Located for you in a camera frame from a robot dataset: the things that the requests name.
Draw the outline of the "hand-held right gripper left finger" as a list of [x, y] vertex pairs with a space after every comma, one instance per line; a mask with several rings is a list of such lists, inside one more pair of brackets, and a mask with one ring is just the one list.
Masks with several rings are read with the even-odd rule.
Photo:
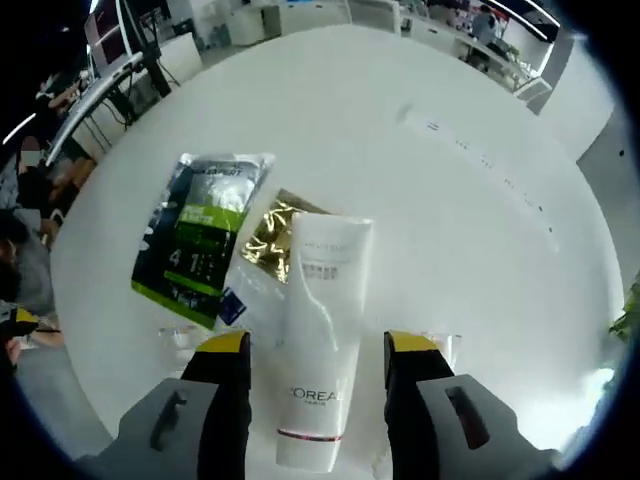
[[250, 425], [250, 334], [213, 336], [179, 379], [125, 413], [97, 456], [99, 479], [243, 479]]

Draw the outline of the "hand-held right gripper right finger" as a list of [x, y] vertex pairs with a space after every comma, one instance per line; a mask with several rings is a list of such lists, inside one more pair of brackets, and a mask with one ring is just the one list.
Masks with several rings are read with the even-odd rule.
[[422, 335], [384, 334], [384, 419], [395, 479], [543, 479], [553, 450], [518, 430], [515, 412], [470, 375], [457, 375]]

